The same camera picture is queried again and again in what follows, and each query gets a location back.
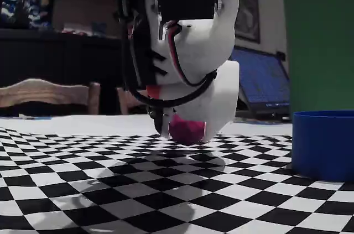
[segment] blue container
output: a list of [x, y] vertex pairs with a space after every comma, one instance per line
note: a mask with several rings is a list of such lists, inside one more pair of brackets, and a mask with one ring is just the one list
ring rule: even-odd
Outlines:
[[325, 181], [354, 181], [354, 111], [297, 112], [292, 168]]

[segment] black and white checkered surface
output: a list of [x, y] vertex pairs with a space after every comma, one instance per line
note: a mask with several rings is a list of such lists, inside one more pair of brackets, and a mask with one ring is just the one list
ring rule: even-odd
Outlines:
[[0, 234], [354, 232], [354, 185], [294, 176], [288, 136], [0, 142]]

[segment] picture frame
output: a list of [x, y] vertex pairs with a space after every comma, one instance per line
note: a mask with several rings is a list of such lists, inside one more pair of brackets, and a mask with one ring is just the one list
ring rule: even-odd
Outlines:
[[257, 44], [261, 42], [258, 0], [240, 0], [235, 36]]

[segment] wall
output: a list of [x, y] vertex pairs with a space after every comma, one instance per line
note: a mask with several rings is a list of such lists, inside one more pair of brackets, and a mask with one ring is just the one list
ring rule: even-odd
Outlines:
[[283, 0], [258, 0], [258, 3], [261, 43], [256, 44], [236, 39], [236, 45], [270, 53], [276, 53], [277, 51], [286, 53], [287, 39]]
[[354, 109], [354, 3], [285, 0], [292, 111]]

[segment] chair backrest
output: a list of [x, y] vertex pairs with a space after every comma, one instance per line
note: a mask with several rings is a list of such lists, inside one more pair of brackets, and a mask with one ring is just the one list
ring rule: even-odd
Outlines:
[[[128, 115], [129, 109], [131, 108], [145, 105], [144, 103], [138, 101], [129, 91], [126, 91], [123, 88], [117, 88], [117, 92], [122, 115]], [[139, 91], [139, 93], [145, 97], [148, 96], [148, 91], [146, 90]]]
[[0, 88], [0, 108], [25, 102], [44, 102], [54, 105], [84, 105], [89, 114], [97, 115], [100, 106], [100, 84], [63, 86], [41, 79], [27, 79], [12, 86]]

